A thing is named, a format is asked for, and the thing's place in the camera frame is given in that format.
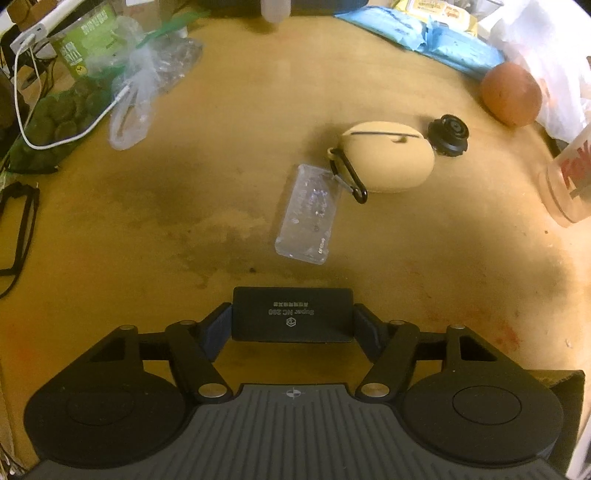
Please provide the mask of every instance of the desk surface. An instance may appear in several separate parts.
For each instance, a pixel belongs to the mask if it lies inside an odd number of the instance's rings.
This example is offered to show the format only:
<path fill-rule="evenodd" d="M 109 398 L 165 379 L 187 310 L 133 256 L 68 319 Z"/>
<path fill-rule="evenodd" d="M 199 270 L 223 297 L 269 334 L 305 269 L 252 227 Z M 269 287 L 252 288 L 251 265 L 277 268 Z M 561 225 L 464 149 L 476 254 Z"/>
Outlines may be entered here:
<path fill-rule="evenodd" d="M 536 129 L 504 127 L 474 81 L 343 21 L 203 25 L 191 32 L 202 61 L 156 101 L 147 139 L 114 151 L 104 124 L 38 179 L 33 247 L 0 306 L 23 460 L 34 460 L 24 406 L 62 367 L 118 325 L 198 320 L 240 285 L 350 287 L 384 320 L 464 323 L 526 368 L 590 371 L 591 220 L 563 229 L 541 204 L 534 178 L 551 155 Z M 326 166 L 355 123 L 424 131 L 444 113 L 468 124 L 465 155 L 438 158 L 409 192 L 363 206 L 343 195 L 325 265 L 275 253 L 299 164 Z M 354 344 L 230 343 L 217 366 L 233 386 L 354 387 L 368 363 Z"/>

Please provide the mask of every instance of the transparent box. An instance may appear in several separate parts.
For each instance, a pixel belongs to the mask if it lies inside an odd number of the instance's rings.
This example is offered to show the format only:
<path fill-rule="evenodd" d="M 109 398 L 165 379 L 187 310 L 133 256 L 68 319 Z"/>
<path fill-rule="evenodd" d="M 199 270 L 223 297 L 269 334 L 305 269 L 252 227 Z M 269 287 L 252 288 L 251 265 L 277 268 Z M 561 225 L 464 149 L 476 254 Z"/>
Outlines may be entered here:
<path fill-rule="evenodd" d="M 275 240 L 277 253 L 316 265 L 326 262 L 339 196 L 340 186 L 330 170 L 300 165 Z"/>

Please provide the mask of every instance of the blue package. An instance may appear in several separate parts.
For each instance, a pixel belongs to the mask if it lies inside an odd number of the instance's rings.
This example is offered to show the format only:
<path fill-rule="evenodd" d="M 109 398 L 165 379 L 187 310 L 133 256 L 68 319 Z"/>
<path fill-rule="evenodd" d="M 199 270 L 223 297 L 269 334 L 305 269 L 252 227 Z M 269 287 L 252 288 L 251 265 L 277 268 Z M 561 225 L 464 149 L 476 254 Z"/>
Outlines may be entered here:
<path fill-rule="evenodd" d="M 363 7 L 335 17 L 392 40 L 409 50 L 422 50 L 425 47 L 425 24 L 397 10 Z"/>
<path fill-rule="evenodd" d="M 422 53 L 477 80 L 482 80 L 486 72 L 505 61 L 499 50 L 469 34 L 451 30 L 437 22 L 425 25 L 391 8 L 363 7 L 335 17 Z"/>
<path fill-rule="evenodd" d="M 426 43 L 423 54 L 477 80 L 482 80 L 486 72 L 505 61 L 495 47 L 437 22 L 427 27 Z"/>

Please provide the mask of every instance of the clear plastic bag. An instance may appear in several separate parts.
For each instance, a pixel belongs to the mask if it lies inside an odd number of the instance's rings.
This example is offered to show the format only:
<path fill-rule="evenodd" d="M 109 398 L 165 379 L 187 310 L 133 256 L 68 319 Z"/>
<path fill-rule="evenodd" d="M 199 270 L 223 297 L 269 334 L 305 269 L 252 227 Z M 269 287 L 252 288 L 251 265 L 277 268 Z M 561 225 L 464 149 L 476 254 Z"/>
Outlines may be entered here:
<path fill-rule="evenodd" d="M 117 94 L 125 86 L 129 90 L 113 108 L 109 130 L 111 146 L 125 150 L 147 136 L 152 101 L 169 91 L 197 63 L 202 45 L 192 38 L 181 38 L 171 28 L 145 35 L 139 24 L 128 17 L 117 19 L 114 32 L 126 41 L 127 48 L 115 56 L 91 59 L 89 71 L 125 66 L 113 81 L 113 92 Z"/>
<path fill-rule="evenodd" d="M 591 121 L 591 20 L 571 0 L 531 0 L 513 22 L 500 20 L 489 44 L 528 70 L 541 87 L 537 121 L 553 138 L 572 142 Z"/>

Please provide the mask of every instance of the black carabiner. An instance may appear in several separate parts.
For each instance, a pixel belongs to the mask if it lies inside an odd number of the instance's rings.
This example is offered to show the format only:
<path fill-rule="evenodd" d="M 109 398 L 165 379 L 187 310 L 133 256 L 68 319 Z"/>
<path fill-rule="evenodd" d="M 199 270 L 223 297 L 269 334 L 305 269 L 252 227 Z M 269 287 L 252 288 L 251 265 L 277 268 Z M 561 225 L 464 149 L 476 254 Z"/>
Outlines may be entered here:
<path fill-rule="evenodd" d="M 351 175 L 351 178 L 355 182 L 355 186 L 353 187 L 344 181 L 343 177 L 339 173 L 339 169 L 336 167 L 336 162 L 334 161 L 334 159 L 331 158 L 329 159 L 330 169 L 332 170 L 332 173 L 335 176 L 335 178 L 337 178 L 339 183 L 341 183 L 343 186 L 349 189 L 357 203 L 364 204 L 365 202 L 367 202 L 368 190 L 367 188 L 365 188 L 365 185 L 363 185 L 363 182 L 359 179 L 357 172 L 353 168 L 353 165 L 351 165 L 351 162 L 347 158 L 347 155 L 345 155 L 345 152 L 342 151 L 340 148 L 332 148 L 330 150 L 330 153 L 338 156 L 342 160 L 343 164 L 345 165 L 345 168 L 349 172 L 349 175 Z"/>

